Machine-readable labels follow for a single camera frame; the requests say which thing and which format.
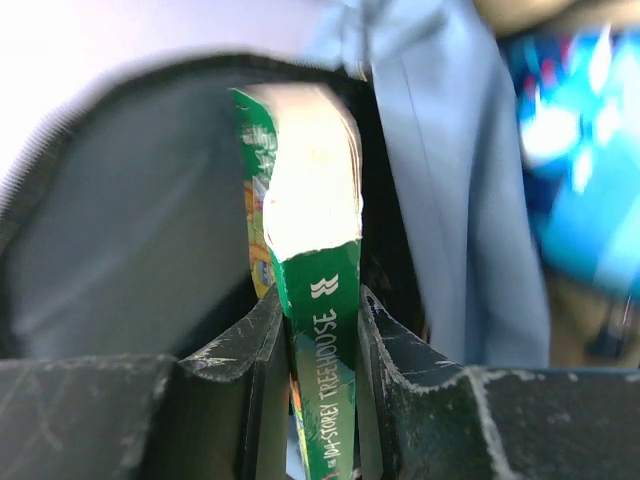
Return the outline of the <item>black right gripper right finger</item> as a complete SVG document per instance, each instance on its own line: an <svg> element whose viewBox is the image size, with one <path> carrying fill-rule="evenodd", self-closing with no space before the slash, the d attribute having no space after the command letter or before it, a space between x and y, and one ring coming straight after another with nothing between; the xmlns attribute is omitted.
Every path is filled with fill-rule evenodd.
<svg viewBox="0 0 640 480"><path fill-rule="evenodd" d="M366 479L635 479L639 374L461 366L363 289L357 413Z"/></svg>

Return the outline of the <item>blue student backpack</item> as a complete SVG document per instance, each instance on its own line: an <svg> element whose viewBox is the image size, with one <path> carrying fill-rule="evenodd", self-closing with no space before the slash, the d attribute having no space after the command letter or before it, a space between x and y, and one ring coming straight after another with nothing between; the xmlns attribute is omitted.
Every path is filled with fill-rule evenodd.
<svg viewBox="0 0 640 480"><path fill-rule="evenodd" d="M316 66L363 116L366 240L411 252L433 347L544 368L511 78L469 1L5 1L4 335L12 356L178 355L248 309L230 88Z"/></svg>

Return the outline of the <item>green storey treehouse book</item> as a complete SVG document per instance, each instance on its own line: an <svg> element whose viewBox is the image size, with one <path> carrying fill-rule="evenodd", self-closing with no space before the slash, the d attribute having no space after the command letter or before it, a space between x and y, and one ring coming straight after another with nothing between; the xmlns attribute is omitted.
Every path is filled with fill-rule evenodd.
<svg viewBox="0 0 640 480"><path fill-rule="evenodd" d="M321 84L258 84L232 95L253 275L276 285L285 316L305 474L348 479L363 211L358 127Z"/></svg>

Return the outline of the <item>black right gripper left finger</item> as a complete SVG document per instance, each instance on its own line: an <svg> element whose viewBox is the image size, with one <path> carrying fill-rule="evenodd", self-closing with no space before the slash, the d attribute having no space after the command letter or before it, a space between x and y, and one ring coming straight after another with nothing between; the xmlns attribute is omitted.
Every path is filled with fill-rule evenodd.
<svg viewBox="0 0 640 480"><path fill-rule="evenodd" d="M278 294L185 359L1 365L5 479L281 479L288 367Z"/></svg>

